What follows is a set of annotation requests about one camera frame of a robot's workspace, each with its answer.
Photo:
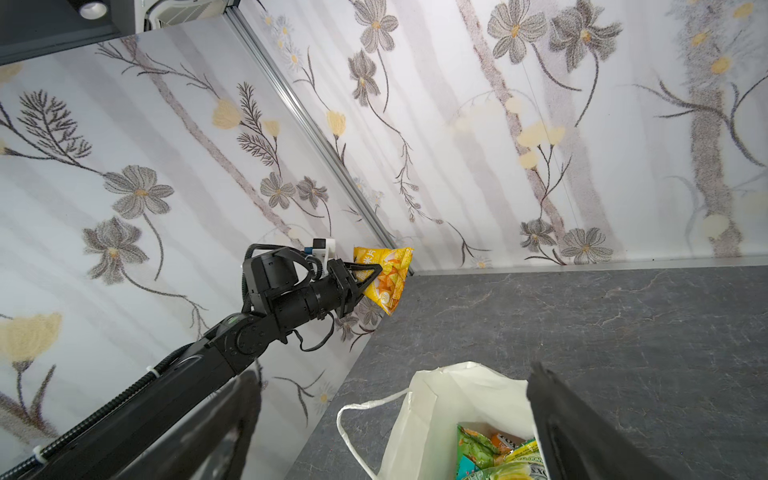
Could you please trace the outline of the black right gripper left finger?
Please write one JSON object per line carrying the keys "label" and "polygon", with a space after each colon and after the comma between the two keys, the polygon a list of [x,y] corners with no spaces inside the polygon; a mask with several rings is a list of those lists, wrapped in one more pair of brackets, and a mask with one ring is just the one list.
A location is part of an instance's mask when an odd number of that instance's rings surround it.
{"label": "black right gripper left finger", "polygon": [[118,479],[240,479],[261,411],[262,382],[247,370],[148,452]]}

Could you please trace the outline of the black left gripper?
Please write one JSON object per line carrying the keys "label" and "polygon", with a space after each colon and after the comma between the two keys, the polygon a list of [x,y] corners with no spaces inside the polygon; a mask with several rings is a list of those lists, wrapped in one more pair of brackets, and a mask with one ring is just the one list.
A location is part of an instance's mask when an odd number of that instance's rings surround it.
{"label": "black left gripper", "polygon": [[378,279],[383,266],[332,259],[327,274],[312,280],[301,289],[300,298],[310,320],[321,319],[334,312],[339,318],[363,308],[372,311],[375,303],[365,295],[365,289]]}

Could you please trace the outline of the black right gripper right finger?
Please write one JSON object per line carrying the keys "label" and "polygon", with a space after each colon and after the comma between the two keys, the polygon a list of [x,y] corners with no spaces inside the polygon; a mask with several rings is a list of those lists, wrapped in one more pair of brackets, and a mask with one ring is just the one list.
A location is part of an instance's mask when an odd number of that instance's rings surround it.
{"label": "black right gripper right finger", "polygon": [[526,396],[550,479],[670,479],[557,375],[532,364]]}

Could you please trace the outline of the yellow chips snack bag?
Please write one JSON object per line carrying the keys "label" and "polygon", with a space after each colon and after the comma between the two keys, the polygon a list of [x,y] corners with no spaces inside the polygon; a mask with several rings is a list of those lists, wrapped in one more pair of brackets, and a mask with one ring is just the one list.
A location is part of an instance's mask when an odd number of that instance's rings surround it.
{"label": "yellow chips snack bag", "polygon": [[361,264],[378,263],[383,272],[372,285],[365,289],[365,295],[387,315],[397,308],[404,288],[414,250],[410,247],[379,249],[355,247],[353,262]]}

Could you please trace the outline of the green Fox's candy bag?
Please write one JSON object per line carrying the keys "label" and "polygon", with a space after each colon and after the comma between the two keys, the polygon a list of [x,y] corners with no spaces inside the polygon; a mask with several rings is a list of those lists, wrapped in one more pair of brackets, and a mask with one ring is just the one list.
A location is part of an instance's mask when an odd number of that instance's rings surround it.
{"label": "green Fox's candy bag", "polygon": [[468,474],[464,480],[548,480],[539,444],[532,440],[506,455],[496,466]]}

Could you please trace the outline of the green orange snack bag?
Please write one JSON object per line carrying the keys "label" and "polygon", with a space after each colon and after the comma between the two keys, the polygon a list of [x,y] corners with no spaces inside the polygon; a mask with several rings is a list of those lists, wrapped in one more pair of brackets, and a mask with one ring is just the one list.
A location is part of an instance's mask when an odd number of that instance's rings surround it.
{"label": "green orange snack bag", "polygon": [[519,437],[494,432],[486,436],[466,426],[457,426],[457,463],[455,479],[498,466],[514,450],[526,443]]}

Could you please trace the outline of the white paper shopping bag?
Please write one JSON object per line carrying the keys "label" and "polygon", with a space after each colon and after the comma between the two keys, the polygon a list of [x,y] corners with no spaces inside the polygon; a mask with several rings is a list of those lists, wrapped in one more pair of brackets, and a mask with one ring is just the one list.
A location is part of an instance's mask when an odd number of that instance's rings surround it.
{"label": "white paper shopping bag", "polygon": [[[458,425],[489,427],[524,440],[538,436],[527,388],[527,381],[511,379],[476,362],[421,370],[397,393],[342,407],[336,428],[371,479],[453,479]],[[399,414],[381,467],[374,470],[349,438],[342,416],[349,410],[371,410],[392,402],[400,404]]]}

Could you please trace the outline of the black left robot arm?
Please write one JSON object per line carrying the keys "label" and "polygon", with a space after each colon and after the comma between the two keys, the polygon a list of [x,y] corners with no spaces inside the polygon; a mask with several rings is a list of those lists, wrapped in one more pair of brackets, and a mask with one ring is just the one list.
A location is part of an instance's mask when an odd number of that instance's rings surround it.
{"label": "black left robot arm", "polygon": [[353,312],[382,273],[377,263],[319,258],[252,244],[242,264],[240,312],[168,354],[117,397],[14,468],[5,479],[110,479],[139,458],[194,407],[247,371],[268,347],[300,326]]}

